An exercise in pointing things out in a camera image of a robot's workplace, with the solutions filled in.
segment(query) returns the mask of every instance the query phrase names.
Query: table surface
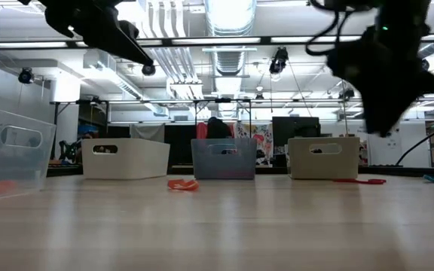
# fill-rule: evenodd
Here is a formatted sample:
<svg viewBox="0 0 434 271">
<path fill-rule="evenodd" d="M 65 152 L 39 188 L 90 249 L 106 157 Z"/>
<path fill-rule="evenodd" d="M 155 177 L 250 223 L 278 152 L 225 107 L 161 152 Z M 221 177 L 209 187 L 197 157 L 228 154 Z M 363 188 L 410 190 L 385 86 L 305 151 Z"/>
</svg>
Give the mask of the table surface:
<svg viewBox="0 0 434 271">
<path fill-rule="evenodd" d="M 49 178 L 0 199 L 0 270 L 434 271 L 434 184 L 385 178 L 259 175 L 193 193 L 167 178 Z"/>
</svg>

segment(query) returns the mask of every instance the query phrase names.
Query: transparent plastic bin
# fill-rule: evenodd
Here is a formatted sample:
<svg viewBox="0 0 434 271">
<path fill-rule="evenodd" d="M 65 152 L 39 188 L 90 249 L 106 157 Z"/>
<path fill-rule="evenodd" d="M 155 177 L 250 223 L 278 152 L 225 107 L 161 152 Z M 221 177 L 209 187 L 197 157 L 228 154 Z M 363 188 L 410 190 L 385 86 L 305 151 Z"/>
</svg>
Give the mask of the transparent plastic bin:
<svg viewBox="0 0 434 271">
<path fill-rule="evenodd" d="M 56 126 L 0 111 L 0 197 L 43 188 Z"/>
<path fill-rule="evenodd" d="M 256 139 L 192 139 L 196 179 L 255 177 Z"/>
</svg>

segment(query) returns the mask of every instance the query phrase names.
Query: blue storage bin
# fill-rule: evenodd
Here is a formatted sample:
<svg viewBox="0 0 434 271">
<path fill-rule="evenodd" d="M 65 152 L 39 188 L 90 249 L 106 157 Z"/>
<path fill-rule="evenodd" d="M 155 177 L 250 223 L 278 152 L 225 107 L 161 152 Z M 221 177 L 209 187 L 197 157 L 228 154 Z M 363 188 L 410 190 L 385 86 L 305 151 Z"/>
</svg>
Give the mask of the blue storage bin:
<svg viewBox="0 0 434 271">
<path fill-rule="evenodd" d="M 192 139 L 196 179 L 254 179 L 256 139 Z"/>
</svg>

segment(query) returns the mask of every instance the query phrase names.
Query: poster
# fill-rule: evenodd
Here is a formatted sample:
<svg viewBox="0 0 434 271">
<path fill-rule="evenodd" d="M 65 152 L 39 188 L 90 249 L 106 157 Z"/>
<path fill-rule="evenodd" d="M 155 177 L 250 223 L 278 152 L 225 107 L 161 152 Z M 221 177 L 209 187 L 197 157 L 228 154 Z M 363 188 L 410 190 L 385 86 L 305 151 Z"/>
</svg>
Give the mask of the poster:
<svg viewBox="0 0 434 271">
<path fill-rule="evenodd" d="M 249 124 L 234 124 L 234 135 L 236 139 L 249 138 L 250 134 Z M 252 125 L 252 138 L 257 140 L 257 157 L 255 164 L 258 166 L 270 165 L 270 159 L 274 155 L 272 124 Z"/>
</svg>

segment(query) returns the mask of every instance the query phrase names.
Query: person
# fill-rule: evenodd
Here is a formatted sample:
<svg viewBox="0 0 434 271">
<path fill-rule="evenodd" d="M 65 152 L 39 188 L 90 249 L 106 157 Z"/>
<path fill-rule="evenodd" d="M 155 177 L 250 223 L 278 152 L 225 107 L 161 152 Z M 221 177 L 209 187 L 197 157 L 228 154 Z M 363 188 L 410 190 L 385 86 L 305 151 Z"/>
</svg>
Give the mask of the person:
<svg viewBox="0 0 434 271">
<path fill-rule="evenodd" d="M 207 139 L 232 138 L 231 128 L 217 117 L 211 117 L 207 124 Z"/>
</svg>

